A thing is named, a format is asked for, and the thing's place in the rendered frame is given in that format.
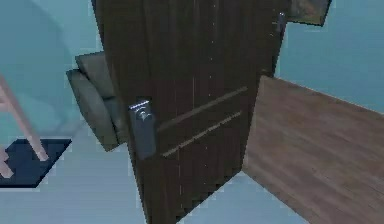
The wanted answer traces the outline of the framed wall picture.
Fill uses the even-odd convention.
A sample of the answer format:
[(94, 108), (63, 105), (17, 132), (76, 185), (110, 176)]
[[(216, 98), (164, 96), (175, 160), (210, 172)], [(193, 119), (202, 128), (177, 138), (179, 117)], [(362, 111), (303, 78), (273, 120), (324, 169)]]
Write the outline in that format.
[(332, 0), (291, 0), (289, 22), (323, 26)]

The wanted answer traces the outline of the dark brown room door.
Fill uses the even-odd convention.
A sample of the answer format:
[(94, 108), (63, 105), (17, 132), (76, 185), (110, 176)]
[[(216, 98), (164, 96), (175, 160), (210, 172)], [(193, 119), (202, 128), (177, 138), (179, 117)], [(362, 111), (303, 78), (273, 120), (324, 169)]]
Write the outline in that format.
[[(291, 0), (91, 0), (146, 224), (177, 224), (242, 168), (263, 75)], [(140, 160), (129, 107), (150, 102)]]

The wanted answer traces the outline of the dark blue floor cloth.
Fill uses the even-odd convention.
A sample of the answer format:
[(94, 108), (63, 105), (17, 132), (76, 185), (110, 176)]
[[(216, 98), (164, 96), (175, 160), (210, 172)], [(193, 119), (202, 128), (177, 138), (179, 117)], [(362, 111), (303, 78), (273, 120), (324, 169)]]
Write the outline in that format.
[(5, 149), (6, 164), (14, 172), (10, 178), (0, 175), (0, 188), (36, 188), (59, 160), (71, 139), (42, 139), (49, 159), (40, 161), (26, 139), (17, 139)]

